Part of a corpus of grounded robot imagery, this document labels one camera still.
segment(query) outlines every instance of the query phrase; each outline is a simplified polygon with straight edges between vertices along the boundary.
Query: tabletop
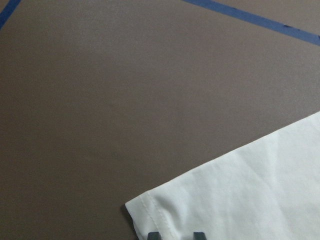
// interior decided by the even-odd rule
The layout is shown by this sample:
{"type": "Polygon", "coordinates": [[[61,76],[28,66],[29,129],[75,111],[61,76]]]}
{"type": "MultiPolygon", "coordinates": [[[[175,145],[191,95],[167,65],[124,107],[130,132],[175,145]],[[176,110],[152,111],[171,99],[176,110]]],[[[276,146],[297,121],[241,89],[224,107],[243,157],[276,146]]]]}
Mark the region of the tabletop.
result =
{"type": "MultiPolygon", "coordinates": [[[[320,34],[317,1],[218,2],[320,34]]],[[[319,49],[182,0],[22,0],[0,31],[0,238],[137,239],[124,203],[320,110],[319,49]]]]}

